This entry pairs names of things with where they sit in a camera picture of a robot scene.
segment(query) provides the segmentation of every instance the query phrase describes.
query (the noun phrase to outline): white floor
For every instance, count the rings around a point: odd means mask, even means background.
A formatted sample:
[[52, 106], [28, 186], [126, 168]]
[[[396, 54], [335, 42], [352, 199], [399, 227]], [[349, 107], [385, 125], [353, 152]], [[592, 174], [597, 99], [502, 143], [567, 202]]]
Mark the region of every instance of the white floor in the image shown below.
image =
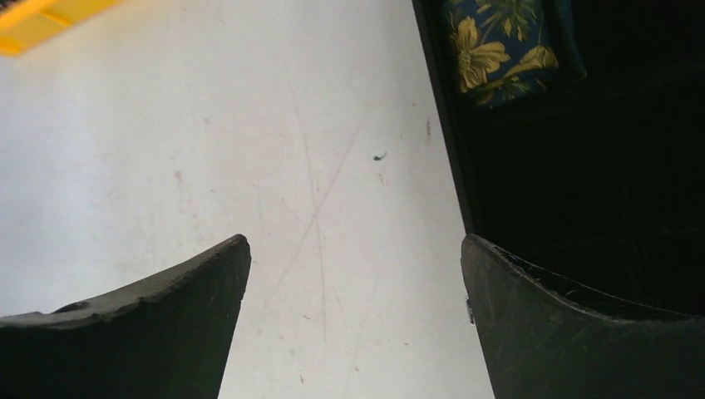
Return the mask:
[[0, 60], [0, 126], [0, 314], [242, 233], [221, 397], [491, 398], [410, 1], [127, 0]]

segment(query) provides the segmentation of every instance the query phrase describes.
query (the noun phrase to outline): yellow flower print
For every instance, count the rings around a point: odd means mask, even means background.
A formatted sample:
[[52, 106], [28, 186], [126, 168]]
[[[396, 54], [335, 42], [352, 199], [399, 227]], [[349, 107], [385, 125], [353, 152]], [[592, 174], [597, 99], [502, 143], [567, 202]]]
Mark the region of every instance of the yellow flower print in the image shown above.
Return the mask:
[[558, 59], [550, 48], [536, 46], [529, 50], [518, 64], [510, 68], [505, 76], [513, 76], [532, 69], [558, 69]]
[[458, 54], [458, 74], [461, 76], [461, 92], [487, 83], [487, 74], [500, 69], [502, 62], [510, 57], [505, 53], [505, 45], [500, 42], [480, 44], [480, 31], [475, 20], [466, 17], [458, 24], [458, 31], [451, 34]]

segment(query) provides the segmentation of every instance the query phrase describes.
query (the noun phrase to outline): yellow object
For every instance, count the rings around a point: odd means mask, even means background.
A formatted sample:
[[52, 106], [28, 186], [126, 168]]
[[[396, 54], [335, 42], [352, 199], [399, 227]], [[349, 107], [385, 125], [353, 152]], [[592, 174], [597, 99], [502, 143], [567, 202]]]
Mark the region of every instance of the yellow object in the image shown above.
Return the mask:
[[0, 54], [22, 54], [120, 1], [22, 0], [0, 13]]

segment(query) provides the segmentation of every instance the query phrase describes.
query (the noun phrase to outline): small debris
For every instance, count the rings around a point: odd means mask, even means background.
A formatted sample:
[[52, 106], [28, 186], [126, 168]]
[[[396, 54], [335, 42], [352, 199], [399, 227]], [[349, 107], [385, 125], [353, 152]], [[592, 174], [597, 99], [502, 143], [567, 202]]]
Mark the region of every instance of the small debris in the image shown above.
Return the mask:
[[386, 152], [386, 151], [384, 151], [384, 154], [382, 154], [382, 156], [375, 155], [373, 159], [374, 159], [376, 162], [379, 162], [380, 160], [383, 160], [383, 159], [385, 159], [385, 158], [387, 158], [387, 152]]

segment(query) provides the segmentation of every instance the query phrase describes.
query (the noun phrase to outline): floral fabric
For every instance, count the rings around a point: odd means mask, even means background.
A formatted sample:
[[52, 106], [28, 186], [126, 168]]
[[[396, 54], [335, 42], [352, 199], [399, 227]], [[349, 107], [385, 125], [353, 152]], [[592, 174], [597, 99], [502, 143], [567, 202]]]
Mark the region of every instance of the floral fabric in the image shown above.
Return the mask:
[[458, 89], [480, 108], [546, 91], [559, 63], [542, 0], [448, 0]]

